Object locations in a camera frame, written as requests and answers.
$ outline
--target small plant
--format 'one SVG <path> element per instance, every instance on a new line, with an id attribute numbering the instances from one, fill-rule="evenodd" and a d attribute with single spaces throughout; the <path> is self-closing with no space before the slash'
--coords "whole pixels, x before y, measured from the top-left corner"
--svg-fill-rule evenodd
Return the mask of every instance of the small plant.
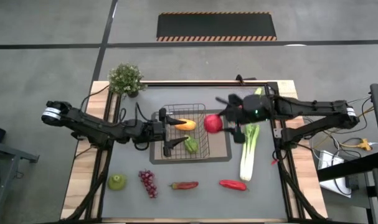
<path id="1" fill-rule="evenodd" d="M 110 90 L 122 96 L 137 95 L 139 90 L 144 90 L 146 85 L 140 83 L 142 78 L 139 68 L 128 63 L 121 63 L 117 68 L 111 69 L 108 74 Z"/>

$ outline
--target red grapes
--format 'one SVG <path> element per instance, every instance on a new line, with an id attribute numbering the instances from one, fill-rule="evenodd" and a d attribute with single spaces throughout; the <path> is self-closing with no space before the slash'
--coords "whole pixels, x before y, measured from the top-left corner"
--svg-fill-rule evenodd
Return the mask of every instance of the red grapes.
<path id="1" fill-rule="evenodd" d="M 150 198 L 156 198 L 158 195 L 157 186 L 153 183 L 154 174 L 150 170 L 139 171 L 140 181 L 144 184 L 147 194 Z"/>

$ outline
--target flower pot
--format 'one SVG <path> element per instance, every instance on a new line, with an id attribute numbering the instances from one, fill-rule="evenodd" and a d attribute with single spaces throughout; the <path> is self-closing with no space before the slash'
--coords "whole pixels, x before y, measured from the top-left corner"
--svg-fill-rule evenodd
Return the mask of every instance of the flower pot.
<path id="1" fill-rule="evenodd" d="M 129 96 L 130 98 L 135 98 L 135 97 L 137 97 L 138 95 L 139 95 L 139 91 L 135 91 L 135 92 L 133 92 L 133 93 L 128 94 L 128 96 Z"/>

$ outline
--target wire basket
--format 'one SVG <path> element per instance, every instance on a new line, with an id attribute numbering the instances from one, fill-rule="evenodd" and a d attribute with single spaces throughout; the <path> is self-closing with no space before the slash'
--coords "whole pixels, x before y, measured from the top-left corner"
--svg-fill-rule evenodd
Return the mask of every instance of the wire basket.
<path id="1" fill-rule="evenodd" d="M 188 159 L 207 159 L 209 157 L 208 133 L 204 129 L 204 119 L 206 118 L 206 106 L 200 103 L 165 105 L 167 115 L 174 119 L 189 119 L 196 122 L 196 128 L 192 131 L 181 131 L 174 126 L 167 125 L 167 140 L 184 137 L 185 134 L 194 138 L 199 144 L 199 150 L 195 154 L 190 154 L 181 142 L 171 150 L 171 157 L 164 156 L 163 159 L 188 160 Z"/>

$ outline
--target red pepper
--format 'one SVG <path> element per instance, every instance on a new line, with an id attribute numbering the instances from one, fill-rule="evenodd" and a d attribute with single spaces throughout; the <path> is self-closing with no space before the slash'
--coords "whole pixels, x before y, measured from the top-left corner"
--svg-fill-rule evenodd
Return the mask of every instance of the red pepper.
<path id="1" fill-rule="evenodd" d="M 224 187 L 227 187 L 229 189 L 234 189 L 234 190 L 246 190 L 247 189 L 247 186 L 245 185 L 245 183 L 243 182 L 240 182 L 240 181 L 236 181 L 236 180 L 221 180 L 219 181 L 219 184 L 224 186 Z"/>
<path id="2" fill-rule="evenodd" d="M 193 189 L 194 187 L 197 187 L 199 185 L 198 182 L 175 182 L 171 185 L 172 189 L 174 190 L 187 190 L 187 189 Z"/>

